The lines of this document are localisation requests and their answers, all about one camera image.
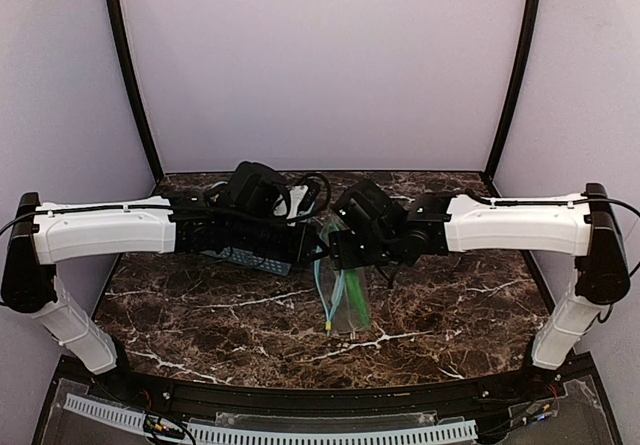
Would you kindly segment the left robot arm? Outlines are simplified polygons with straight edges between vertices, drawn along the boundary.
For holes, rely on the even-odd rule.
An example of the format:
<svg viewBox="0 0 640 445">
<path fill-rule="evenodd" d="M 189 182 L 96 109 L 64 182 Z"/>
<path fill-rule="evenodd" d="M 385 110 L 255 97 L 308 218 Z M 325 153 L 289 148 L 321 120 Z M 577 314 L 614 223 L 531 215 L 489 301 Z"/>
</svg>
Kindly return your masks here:
<svg viewBox="0 0 640 445">
<path fill-rule="evenodd" d="M 322 250 L 313 220 L 330 198 L 319 173 L 289 182 L 249 161 L 206 191 L 86 205 L 43 203 L 26 193 L 1 229 L 9 236 L 1 303 L 38 320 L 92 374 L 122 370 L 123 346 L 67 292 L 58 263 L 123 253 L 204 254 L 285 275 Z"/>
</svg>

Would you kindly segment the long green toy cucumber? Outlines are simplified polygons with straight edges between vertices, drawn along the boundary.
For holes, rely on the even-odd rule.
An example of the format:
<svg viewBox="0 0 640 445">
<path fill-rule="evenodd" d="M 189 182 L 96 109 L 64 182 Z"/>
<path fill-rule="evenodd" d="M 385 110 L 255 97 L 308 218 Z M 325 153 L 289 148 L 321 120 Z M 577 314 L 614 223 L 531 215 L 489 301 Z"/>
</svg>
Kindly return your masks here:
<svg viewBox="0 0 640 445">
<path fill-rule="evenodd" d="M 362 268 L 330 272 L 329 308 L 326 321 L 331 334 L 355 334 L 371 328 L 367 284 Z"/>
</svg>

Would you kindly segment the clear zip top bag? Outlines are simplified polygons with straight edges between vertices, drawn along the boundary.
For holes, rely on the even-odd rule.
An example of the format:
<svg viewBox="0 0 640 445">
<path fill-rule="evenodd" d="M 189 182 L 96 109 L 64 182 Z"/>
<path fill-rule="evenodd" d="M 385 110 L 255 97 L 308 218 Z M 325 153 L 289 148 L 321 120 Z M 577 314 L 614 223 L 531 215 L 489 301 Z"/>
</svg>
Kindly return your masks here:
<svg viewBox="0 0 640 445">
<path fill-rule="evenodd" d="M 325 334 L 349 334 L 371 328 L 368 285 L 363 267 L 337 269 L 329 257 L 313 262 L 313 278 L 325 315 Z"/>
</svg>

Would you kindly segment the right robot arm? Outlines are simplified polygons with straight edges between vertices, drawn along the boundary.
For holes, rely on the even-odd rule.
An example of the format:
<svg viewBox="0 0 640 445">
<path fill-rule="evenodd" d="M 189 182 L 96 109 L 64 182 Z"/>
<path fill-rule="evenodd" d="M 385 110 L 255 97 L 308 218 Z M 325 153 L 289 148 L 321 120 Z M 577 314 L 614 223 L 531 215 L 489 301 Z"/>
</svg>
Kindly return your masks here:
<svg viewBox="0 0 640 445">
<path fill-rule="evenodd" d="M 622 300 L 634 269 L 613 212 L 618 201 L 599 183 L 550 198 L 425 194 L 408 208 L 370 180 L 347 189 L 332 207 L 343 228 L 328 235 L 335 268 L 401 263 L 474 250 L 555 252 L 575 259 L 575 278 L 536 334 L 530 363 L 556 370 L 598 315 Z"/>
</svg>

